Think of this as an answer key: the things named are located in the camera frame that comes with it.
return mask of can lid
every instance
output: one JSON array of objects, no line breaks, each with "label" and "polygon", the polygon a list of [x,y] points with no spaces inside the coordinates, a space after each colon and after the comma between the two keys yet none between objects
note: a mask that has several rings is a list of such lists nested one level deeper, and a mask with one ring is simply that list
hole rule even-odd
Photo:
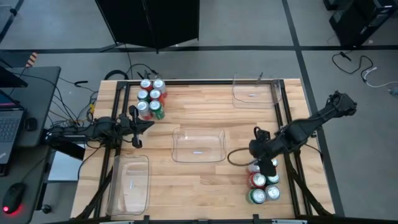
[{"label": "can lid", "polygon": [[154,87],[156,88],[162,87],[163,83],[164,83],[163,80],[158,78],[154,81]]},{"label": "can lid", "polygon": [[149,95],[151,98],[156,99],[160,97],[161,93],[159,90],[152,90]]},{"label": "can lid", "polygon": [[273,176],[273,177],[268,176],[268,180],[271,181],[271,182],[273,182],[273,183],[278,182],[278,181],[279,181],[279,175],[276,174],[276,175]]},{"label": "can lid", "polygon": [[141,86],[142,86],[143,88],[150,87],[150,80],[149,80],[149,79],[144,79],[144,80],[141,81],[140,84],[141,84]]},{"label": "can lid", "polygon": [[253,176],[253,182],[257,185],[257,186],[263,186],[266,184],[266,177],[262,174],[254,174]]},{"label": "can lid", "polygon": [[276,186],[269,186],[266,189],[266,191],[267,191],[267,194],[273,199],[277,199],[280,196],[279,188],[277,188]]},{"label": "can lid", "polygon": [[159,109],[159,108],[160,108],[160,102],[157,101],[157,100],[152,101],[152,102],[149,104],[149,108],[150,108],[151,110],[157,110],[157,109]]},{"label": "can lid", "polygon": [[277,159],[272,159],[272,165],[274,165],[274,167],[278,166],[278,160]]},{"label": "can lid", "polygon": [[250,164],[249,165],[249,170],[252,172],[260,172],[260,167],[257,166],[256,164]]},{"label": "can lid", "polygon": [[138,104],[137,104],[138,110],[145,110],[146,108],[148,108],[148,102],[146,102],[146,101],[138,102]]},{"label": "can lid", "polygon": [[147,96],[148,96],[148,91],[146,91],[146,90],[138,91],[138,98],[143,99],[143,98],[146,98]]},{"label": "can lid", "polygon": [[261,189],[256,189],[253,190],[252,197],[255,202],[262,203],[266,200],[266,193]]}]

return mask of soda can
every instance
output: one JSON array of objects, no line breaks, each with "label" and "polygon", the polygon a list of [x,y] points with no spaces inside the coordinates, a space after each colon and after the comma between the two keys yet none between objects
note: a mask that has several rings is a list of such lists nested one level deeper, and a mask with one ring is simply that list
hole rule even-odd
[{"label": "soda can", "polygon": [[137,104],[137,109],[138,109],[138,113],[142,116],[142,118],[144,118],[145,120],[149,120],[152,118],[152,113],[150,112],[149,109],[149,104],[148,102],[141,100],[140,102],[138,102]]},{"label": "soda can", "polygon": [[262,204],[266,201],[266,193],[261,189],[251,189],[247,195],[249,203]]},{"label": "soda can", "polygon": [[274,167],[278,166],[278,160],[277,159],[272,159],[272,165],[274,165]]},{"label": "soda can", "polygon": [[253,164],[248,165],[248,168],[246,170],[247,170],[248,174],[255,174],[255,173],[260,172],[260,167],[257,166],[257,163],[253,163]]},{"label": "soda can", "polygon": [[266,177],[260,173],[252,174],[249,178],[249,184],[252,189],[263,188],[266,184]]},{"label": "soda can", "polygon": [[138,91],[137,98],[138,98],[138,100],[144,100],[144,101],[150,103],[149,93],[146,90]]},{"label": "soda can", "polygon": [[150,96],[150,100],[157,100],[157,101],[161,102],[162,105],[164,106],[164,97],[161,94],[160,90],[152,90],[149,93],[149,96]]},{"label": "soda can", "polygon": [[275,176],[271,177],[271,176],[266,176],[266,184],[267,185],[272,185],[272,184],[277,184],[279,183],[279,175],[276,174]]},{"label": "soda can", "polygon": [[151,103],[149,103],[149,108],[156,119],[164,118],[163,106],[159,101],[154,100]]},{"label": "soda can", "polygon": [[144,79],[141,81],[140,86],[143,90],[150,92],[153,90],[152,82],[149,79]]},{"label": "soda can", "polygon": [[166,83],[164,83],[163,80],[161,80],[159,78],[155,79],[155,81],[154,81],[154,89],[155,90],[160,90],[160,92],[162,93],[164,98],[167,97]]},{"label": "soda can", "polygon": [[280,198],[280,190],[275,185],[269,185],[265,189],[267,200],[278,200]]}]

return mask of laptop screen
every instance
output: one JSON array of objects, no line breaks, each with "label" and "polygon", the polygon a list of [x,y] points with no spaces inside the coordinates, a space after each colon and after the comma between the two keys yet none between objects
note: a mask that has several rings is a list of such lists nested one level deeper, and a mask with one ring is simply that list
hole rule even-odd
[{"label": "laptop screen", "polygon": [[8,97],[6,97],[3,92],[0,91],[0,108],[10,107],[10,106],[17,106],[17,105]]}]

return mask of gray floor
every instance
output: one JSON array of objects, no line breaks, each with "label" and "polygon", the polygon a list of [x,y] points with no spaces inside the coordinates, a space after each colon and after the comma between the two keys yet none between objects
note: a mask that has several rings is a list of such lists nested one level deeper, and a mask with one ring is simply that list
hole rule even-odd
[{"label": "gray floor", "polygon": [[[328,24],[331,12],[325,10],[322,0],[288,0],[288,3],[300,45],[338,45]],[[200,41],[179,46],[293,44],[281,0],[201,0],[200,15]],[[367,45],[398,45],[398,17],[387,21],[369,39]],[[0,49],[88,49],[112,43],[94,0],[25,0]],[[348,93],[359,104],[355,116],[336,119],[324,126],[345,215],[398,220],[395,210],[398,98],[387,92],[388,87],[368,87],[359,73],[347,75],[339,71],[331,62],[335,53],[338,52],[308,51],[303,52],[303,56],[319,108],[335,90]],[[353,70],[360,55],[367,55],[378,67],[369,75],[371,83],[398,80],[398,50],[353,52],[349,55],[353,62],[340,58],[336,61]],[[146,63],[164,78],[231,78],[235,73],[261,72],[269,78],[302,77],[294,51],[161,52],[158,55],[151,52],[130,53],[130,56],[132,63]],[[40,54],[35,66],[60,66],[62,78],[73,82],[88,80],[87,86],[97,90],[105,74],[114,69],[125,71],[129,62],[125,53]],[[134,78],[137,78],[136,71],[143,71],[136,69]],[[88,102],[88,90],[61,80],[58,87],[65,103],[75,113]],[[51,109],[62,113],[55,105]],[[68,159],[59,164],[65,166]],[[54,170],[52,177],[64,178],[62,172]],[[49,202],[54,210],[50,215],[36,213],[32,223],[66,220],[75,188],[71,183],[49,186],[46,198],[53,195],[59,198]]]}]

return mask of computer mouse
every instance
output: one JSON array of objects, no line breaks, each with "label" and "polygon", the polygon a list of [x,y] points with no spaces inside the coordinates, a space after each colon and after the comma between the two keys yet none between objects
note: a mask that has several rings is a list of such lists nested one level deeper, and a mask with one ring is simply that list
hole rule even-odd
[{"label": "computer mouse", "polygon": [[26,185],[24,183],[15,183],[7,190],[2,198],[2,210],[6,214],[15,212],[22,202]]}]

